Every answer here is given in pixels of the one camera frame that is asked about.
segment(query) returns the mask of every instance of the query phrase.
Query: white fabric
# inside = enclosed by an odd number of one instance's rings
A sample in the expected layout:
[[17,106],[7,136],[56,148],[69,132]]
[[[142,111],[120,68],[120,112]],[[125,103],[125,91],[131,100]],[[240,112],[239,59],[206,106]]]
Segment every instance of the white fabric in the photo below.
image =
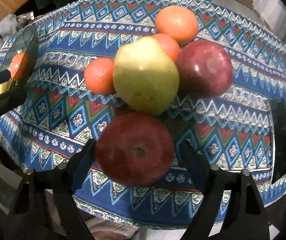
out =
[[111,231],[123,235],[124,239],[131,238],[139,227],[118,224],[102,218],[92,218],[85,222],[91,233]]

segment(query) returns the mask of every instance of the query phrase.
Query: black bracket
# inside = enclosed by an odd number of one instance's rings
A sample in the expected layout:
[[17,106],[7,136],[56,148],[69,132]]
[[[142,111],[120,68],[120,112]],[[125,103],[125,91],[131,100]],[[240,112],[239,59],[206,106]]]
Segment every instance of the black bracket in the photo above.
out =
[[[241,173],[223,171],[218,165],[209,165],[203,155],[197,154],[198,163],[193,163],[195,151],[188,141],[180,147],[181,157],[195,185],[197,174],[205,178],[200,190],[204,198],[181,240],[269,240],[268,216],[257,186],[248,170]],[[225,190],[231,197],[221,231],[209,236],[220,208]]]
[[[50,171],[28,169],[14,197],[6,221],[5,240],[95,240],[73,200],[73,190],[80,189],[94,161],[95,141],[89,140],[70,161]],[[52,189],[66,237],[50,229],[45,189]]]

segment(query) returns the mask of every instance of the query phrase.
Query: blue patterned fabric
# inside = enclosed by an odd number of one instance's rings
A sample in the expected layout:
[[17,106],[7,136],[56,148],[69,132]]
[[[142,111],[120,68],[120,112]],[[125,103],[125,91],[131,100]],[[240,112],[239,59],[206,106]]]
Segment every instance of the blue patterned fabric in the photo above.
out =
[[[26,102],[0,117],[0,144],[23,169],[53,169],[97,139],[128,107],[116,95],[87,90],[83,70],[98,57],[113,58],[120,46],[155,33],[154,20],[165,6],[194,11],[206,39],[232,57],[234,80],[220,98],[176,98],[160,115],[176,152],[168,174],[151,187],[125,187],[94,164],[75,194],[79,208],[118,223],[156,229],[186,228],[202,201],[179,157],[188,139],[210,164],[251,171],[264,205],[286,193],[286,175],[271,184],[273,146],[267,100],[286,102],[286,52],[260,25],[202,0],[80,0],[35,23],[39,59],[28,81]],[[0,64],[15,38],[0,53]],[[224,219],[225,192],[216,222]]]

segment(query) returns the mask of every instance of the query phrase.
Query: zigzag pattern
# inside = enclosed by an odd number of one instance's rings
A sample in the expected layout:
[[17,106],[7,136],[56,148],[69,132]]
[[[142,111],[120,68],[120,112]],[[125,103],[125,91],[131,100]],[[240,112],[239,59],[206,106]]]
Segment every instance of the zigzag pattern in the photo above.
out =
[[283,93],[285,93],[286,97],[286,82],[260,73],[255,69],[250,69],[247,65],[240,64],[240,62],[233,64],[233,67],[236,79],[239,77],[239,74],[242,73],[246,82],[248,82],[249,77],[251,77],[253,85],[256,85],[259,81],[262,89],[266,89],[269,92],[272,89],[274,93],[276,93],[276,90],[278,89],[280,97],[283,97]]
[[57,40],[57,45],[60,44],[64,39],[68,40],[68,45],[72,45],[76,40],[79,40],[80,48],[86,43],[90,43],[91,47],[94,48],[102,44],[105,45],[106,49],[112,46],[117,48],[136,41],[140,35],[129,35],[129,34],[115,34],[115,33],[104,33],[104,32],[83,32],[83,31],[58,31],[57,35],[53,36],[51,42]]
[[247,64],[261,67],[265,71],[269,71],[270,73],[282,76],[282,78],[286,78],[285,75],[283,75],[283,73],[286,74],[286,58],[280,57],[280,55],[276,56],[274,52],[271,52],[271,48],[269,49],[270,53],[268,53],[267,49],[263,45],[264,43],[262,43],[261,47],[259,47],[256,43],[256,40],[253,40],[250,45],[244,35],[239,38],[239,41],[236,40],[232,29],[228,29],[230,32],[229,34],[221,35],[218,25],[212,28],[215,28],[215,30],[219,33],[215,35],[213,32],[205,28],[201,30],[197,36],[199,38],[210,40],[224,46],[224,49],[230,53],[231,56],[236,55],[236,59],[243,58],[243,60],[246,60]]
[[243,29],[244,31],[250,33],[250,35],[256,35],[257,39],[260,39],[261,41],[268,42],[271,46],[273,46],[278,51],[284,51],[284,47],[282,45],[282,42],[273,35],[269,30],[265,29],[264,27],[260,26],[259,24],[253,24],[249,20],[243,18],[241,15],[236,14],[230,10],[227,10],[226,8],[221,8],[220,6],[213,5],[211,3],[207,3],[203,0],[79,0],[77,2],[70,3],[66,5],[63,8],[60,8],[58,10],[55,10],[51,12],[50,14],[46,15],[45,17],[39,19],[36,21],[37,25],[40,25],[42,23],[45,23],[48,21],[48,19],[52,19],[53,17],[57,16],[58,14],[64,14],[69,11],[75,10],[75,8],[79,5],[86,5],[90,3],[100,3],[100,2],[126,2],[126,3],[133,3],[136,2],[138,4],[140,3],[155,3],[156,5],[164,5],[167,6],[168,4],[173,5],[182,5],[187,8],[190,8],[194,11],[200,11],[201,13],[208,12],[211,17],[216,16],[218,19],[224,19],[227,20],[232,24],[232,26],[236,25],[240,27],[240,29]]
[[[84,78],[80,78],[81,75],[81,72],[72,71],[71,69],[61,73],[58,67],[49,67],[47,69],[38,68],[30,77],[29,83],[31,83],[30,86],[42,87],[44,89],[51,87],[51,91],[58,89],[60,93],[65,93],[68,91],[69,95],[73,96],[76,94],[80,98],[84,98],[85,95],[89,95],[89,100],[96,100],[97,96],[92,96],[91,92],[87,90],[84,83]],[[115,97],[105,97],[103,103],[106,104],[109,100],[112,100],[113,98]],[[225,98],[229,101],[236,101],[244,105],[249,105],[249,103],[251,102],[253,107],[259,109],[261,108],[265,111],[268,110],[267,98],[253,94],[249,91],[244,90],[243,88],[231,86],[231,88],[224,95],[222,95],[222,98]],[[262,116],[262,114],[259,114],[257,116],[256,113],[250,114],[248,110],[243,112],[240,107],[237,109],[237,111],[235,111],[233,106],[229,106],[229,109],[227,110],[223,104],[219,104],[220,108],[217,109],[216,105],[217,104],[215,104],[213,100],[209,103],[208,106],[206,106],[204,101],[201,99],[195,103],[189,97],[186,97],[184,99],[176,98],[171,107],[174,109],[183,108],[184,111],[193,111],[198,114],[208,113],[210,116],[220,117],[222,119],[228,119],[232,121],[238,120],[239,122],[245,124],[258,124],[263,127],[267,127],[268,125],[267,114],[265,114],[264,116]]]
[[[84,185],[90,183],[92,196],[99,194],[104,187],[110,187],[112,194],[110,195],[111,204],[116,204],[121,197],[123,197],[127,192],[130,192],[130,203],[132,204],[133,210],[138,209],[144,201],[151,201],[150,212],[155,214],[158,212],[167,201],[172,202],[172,214],[173,216],[178,215],[184,206],[190,206],[189,210],[190,218],[193,218],[202,199],[203,195],[201,193],[193,192],[176,192],[173,193],[167,189],[160,188],[131,188],[124,187],[106,177],[102,172],[91,169]],[[222,208],[221,214],[226,212],[226,208]]]
[[9,132],[7,139],[10,139],[11,144],[18,144],[19,148],[23,150],[18,157],[20,160],[24,159],[27,166],[32,165],[35,161],[40,164],[40,169],[37,171],[42,171],[53,169],[59,163],[68,161],[68,158],[42,148],[28,137],[23,136],[19,127],[7,115],[0,117],[0,127]]
[[[13,121],[11,121],[10,118],[8,118],[5,115],[1,119],[3,119],[4,122],[0,122],[0,125],[4,125],[5,130],[12,130],[13,131],[10,136],[18,134],[18,132],[20,130],[17,129],[17,126],[13,123]],[[26,137],[19,136],[19,139],[17,141],[20,141],[26,147],[27,151],[25,152],[25,154],[26,154],[26,156],[30,156],[30,165],[32,165],[32,163],[35,160],[37,160],[35,163],[40,164],[41,170],[51,169],[55,165],[59,164],[61,161],[66,161],[62,158],[62,156],[54,154],[51,151],[48,151],[46,149],[41,148],[38,144],[36,144],[35,142],[31,141],[30,139],[28,139]],[[92,173],[93,172],[101,174],[99,171],[92,169]],[[98,194],[102,190],[102,188],[104,188],[104,186],[106,184],[110,183],[110,191],[112,192],[112,195],[111,195],[112,204],[113,203],[117,204],[118,201],[129,190],[128,188],[123,187],[122,185],[112,183],[111,181],[109,181],[109,182],[105,181],[102,183],[102,181],[104,181],[104,179],[98,179],[97,177],[94,179],[93,176],[88,176],[87,180],[89,180],[91,183],[91,189],[92,189],[92,193],[93,193],[92,196],[93,197],[96,194]],[[282,193],[282,190],[284,190],[286,188],[286,183],[283,183],[283,181],[286,181],[286,178],[284,178],[284,180],[283,179],[280,180],[280,185],[284,184],[283,187],[279,187],[279,185],[277,185],[277,186],[272,186],[272,189],[270,189],[269,183],[265,184],[265,187],[263,188],[264,190],[262,190],[262,185],[260,185],[259,190],[260,190],[261,197],[263,198],[263,200],[268,199],[268,196],[273,197],[274,195],[278,195],[279,193]],[[170,193],[171,191],[166,190],[166,189],[157,190],[156,192],[153,192],[153,193],[152,192],[153,191],[151,191],[148,194],[147,194],[147,192],[145,192],[145,194],[140,195],[140,194],[138,194],[138,192],[135,191],[135,193],[134,193],[134,191],[133,191],[131,203],[133,205],[134,210],[139,208],[139,206],[142,205],[142,203],[144,203],[145,201],[149,201],[149,202],[152,201],[152,202],[154,202],[154,204],[151,206],[151,207],[153,207],[151,212],[153,214],[155,214],[164,205],[166,205],[168,202],[170,202],[171,207],[172,207],[172,215],[173,216],[178,215],[185,208],[185,206],[187,206],[187,207],[192,208],[192,209],[190,209],[190,211],[192,211],[192,212],[189,213],[190,218],[191,218],[191,217],[193,217],[193,215],[197,211],[198,204],[200,203],[200,200],[202,199],[202,195],[197,197],[198,203],[197,203],[197,205],[195,205],[195,203],[193,203],[193,200],[192,200],[193,197],[192,197],[191,192],[187,192],[187,193],[177,192],[174,195]],[[227,206],[226,203],[227,203],[226,200],[222,201],[222,204],[220,207],[220,214],[221,215],[225,214],[226,206]]]
[[209,125],[219,125],[221,128],[228,128],[231,130],[236,129],[237,131],[244,131],[246,133],[251,132],[259,135],[268,135],[270,133],[269,128],[263,128],[253,125],[245,125],[238,122],[233,121],[225,121],[219,118],[211,118],[209,116],[198,116],[195,113],[186,113],[181,110],[172,111],[170,109],[167,110],[168,115],[171,118],[177,118],[178,116],[182,117],[184,121],[190,121],[194,119],[196,123],[204,123],[207,122]]
[[89,90],[83,91],[80,89],[72,89],[70,87],[63,87],[61,85],[52,84],[46,81],[30,82],[29,86],[47,89],[51,92],[58,92],[59,94],[66,94],[71,97],[77,96],[78,98],[86,99],[92,102],[98,102],[100,104],[109,104],[109,105],[112,104],[118,107],[124,104],[124,102],[119,97],[117,97],[117,95],[108,95],[108,96],[97,95],[97,94],[92,93]]

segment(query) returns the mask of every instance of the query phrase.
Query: apple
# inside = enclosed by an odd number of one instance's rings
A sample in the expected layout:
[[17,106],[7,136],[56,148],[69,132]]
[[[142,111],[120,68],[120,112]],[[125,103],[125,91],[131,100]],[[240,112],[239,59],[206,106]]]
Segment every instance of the apple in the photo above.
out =
[[98,138],[95,160],[111,180],[148,186],[166,175],[174,157],[171,135],[158,119],[133,112],[113,119]]
[[220,45],[198,40],[185,46],[175,61],[180,75],[179,94],[215,98],[233,81],[231,57]]

